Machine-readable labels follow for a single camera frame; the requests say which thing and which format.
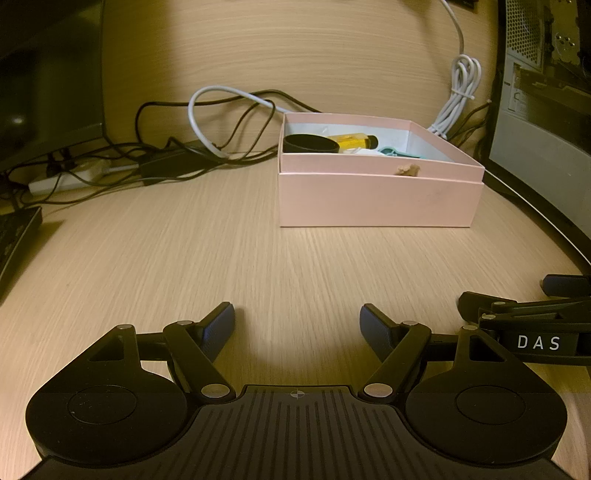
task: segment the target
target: ribbed grip surface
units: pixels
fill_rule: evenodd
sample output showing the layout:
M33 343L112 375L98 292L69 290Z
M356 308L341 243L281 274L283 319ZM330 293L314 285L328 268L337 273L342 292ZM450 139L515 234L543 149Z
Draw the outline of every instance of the ribbed grip surface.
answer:
M568 479L539 460L486 469L419 443L397 411L347 387L261 387L203 407L184 436L134 465L84 469L46 460L26 478L60 480L474 480Z

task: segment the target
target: yellow bottle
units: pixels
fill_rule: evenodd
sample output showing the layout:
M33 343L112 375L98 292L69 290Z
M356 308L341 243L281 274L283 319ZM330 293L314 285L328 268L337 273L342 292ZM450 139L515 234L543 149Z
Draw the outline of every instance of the yellow bottle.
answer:
M339 144L341 153L343 150L351 150L352 148L369 148L371 150L378 148L378 137L374 135L347 134L333 135L328 138Z

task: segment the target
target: wooden desk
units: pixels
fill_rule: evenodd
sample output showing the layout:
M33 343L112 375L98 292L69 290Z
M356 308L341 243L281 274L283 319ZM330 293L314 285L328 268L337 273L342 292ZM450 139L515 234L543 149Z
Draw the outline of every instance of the wooden desk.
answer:
M24 423L29 398L118 323L158 331L228 300L238 321L216 366L238 391L247 382L359 388L379 364L359 332L365 302L397 322L454 333L465 290L542 299L545 274L578 273L527 215L489 189L470 229L281 229L275 176L269 161L46 209L0 306L2 480L39 460ZM587 372L535 370L569 408L555 459L587 479L577 409L590 391Z

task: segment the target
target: power adapter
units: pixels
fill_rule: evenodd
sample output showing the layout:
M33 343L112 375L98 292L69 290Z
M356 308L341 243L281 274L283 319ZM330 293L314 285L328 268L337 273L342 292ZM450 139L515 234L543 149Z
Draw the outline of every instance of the power adapter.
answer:
M204 168L213 168L219 161L199 140L188 142L188 147L203 152L203 155L190 153L182 148L170 148L156 152L147 152L135 159L144 185L153 185L163 180L149 180L151 177L178 177Z

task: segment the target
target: wood grain surface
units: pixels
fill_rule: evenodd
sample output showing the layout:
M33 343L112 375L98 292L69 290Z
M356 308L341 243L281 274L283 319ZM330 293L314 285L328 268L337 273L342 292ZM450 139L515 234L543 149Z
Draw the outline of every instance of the wood grain surface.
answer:
M497 6L487 0L475 12L453 8L466 53L483 68L468 111L490 95ZM438 0L106 0L104 39L106 124L117 141L132 139L141 103L186 102L206 85L282 89L321 111L427 127L449 98L458 54L456 30ZM196 116L206 135L222 142L247 105L200 107ZM230 147L244 150L267 113L256 111ZM277 116L261 150L277 142L279 126ZM158 145L169 135L194 138L184 108L147 109L141 129Z
M469 229L281 229L276 174L270 161L46 208L0 306L2 480L39 460L24 423L29 398L119 323L154 332L231 301L236 330L216 366L238 391L249 382L359 388L379 365L359 332L365 302L396 322L454 333L465 290L543 299L544 275L578 273L532 219L489 189ZM588 410L577 406L589 376L582 367L535 371L569 409L555 460L587 479Z

